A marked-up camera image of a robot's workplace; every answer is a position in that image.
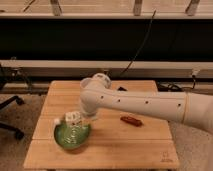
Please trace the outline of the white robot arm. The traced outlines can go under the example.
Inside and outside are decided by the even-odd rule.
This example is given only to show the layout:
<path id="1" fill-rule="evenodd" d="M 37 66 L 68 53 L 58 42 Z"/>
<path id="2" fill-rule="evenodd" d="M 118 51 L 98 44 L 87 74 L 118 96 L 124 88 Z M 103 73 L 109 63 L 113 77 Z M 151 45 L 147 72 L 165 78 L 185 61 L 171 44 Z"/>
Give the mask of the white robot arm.
<path id="1" fill-rule="evenodd" d="M 84 117 L 93 117 L 99 108 L 107 108 L 182 123 L 213 135 L 212 95 L 118 91 L 110 86 L 110 78 L 102 73 L 80 82 L 79 108 Z"/>

